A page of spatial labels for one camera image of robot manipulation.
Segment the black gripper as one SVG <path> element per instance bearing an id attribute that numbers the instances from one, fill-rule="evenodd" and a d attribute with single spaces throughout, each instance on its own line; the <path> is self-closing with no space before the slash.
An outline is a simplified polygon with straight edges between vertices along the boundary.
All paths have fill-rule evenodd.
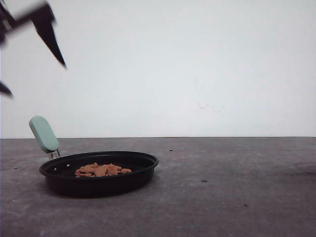
<path id="1" fill-rule="evenodd" d="M 19 18 L 14 18 L 9 12 L 4 1 L 0 2 L 0 44 L 3 45 L 6 41 L 6 35 L 12 33 L 18 28 L 32 22 L 37 34 L 49 48 L 57 61 L 66 68 L 66 63 L 58 46 L 53 23 L 55 16 L 48 2 L 42 1 L 35 7 L 27 10 Z M 2 82 L 0 82 L 0 92 L 6 96 L 12 97 L 11 90 Z"/>

